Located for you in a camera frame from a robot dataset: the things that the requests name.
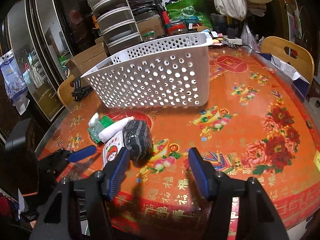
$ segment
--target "wooden chair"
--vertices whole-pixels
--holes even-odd
[[[58,88],[58,97],[61,103],[68,107],[68,105],[73,101],[73,96],[71,93],[74,91],[73,87],[70,86],[70,83],[75,79],[74,75],[68,77]]]
[[[289,48],[297,52],[297,58],[286,54],[285,49],[289,51]],[[261,53],[270,53],[282,61],[289,63],[306,80],[308,80],[310,84],[312,83],[315,72],[315,64],[310,53],[303,47],[279,37],[267,37],[262,42]]]

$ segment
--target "laundry basket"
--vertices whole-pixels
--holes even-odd
[[[112,55],[82,77],[109,108],[201,106],[209,98],[211,44],[205,33],[145,42]]]

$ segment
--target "jar with green lid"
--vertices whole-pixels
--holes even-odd
[[[143,37],[143,41],[153,41],[156,39],[156,32],[155,31],[148,32],[144,34],[142,37]]]

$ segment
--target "orange tablecloth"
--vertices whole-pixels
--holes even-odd
[[[319,134],[292,89],[274,70],[245,50],[210,50],[210,98],[205,106],[109,110],[91,93],[68,113],[41,157],[64,147],[92,145],[87,123],[95,112],[117,121],[135,116],[151,127],[155,153],[175,164],[156,170],[131,163],[110,206],[112,223],[124,231],[161,239],[200,239],[211,205],[199,195],[188,169],[188,149],[197,147],[217,169],[238,179],[258,178],[287,229],[320,206],[320,172],[313,163]],[[102,147],[63,173],[85,178],[102,168]],[[229,239],[235,237],[238,198],[233,199]]]

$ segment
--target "yellow sticker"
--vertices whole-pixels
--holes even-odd
[[[320,152],[318,150],[316,151],[316,156],[315,156],[313,162],[315,163],[318,170],[320,171]]]

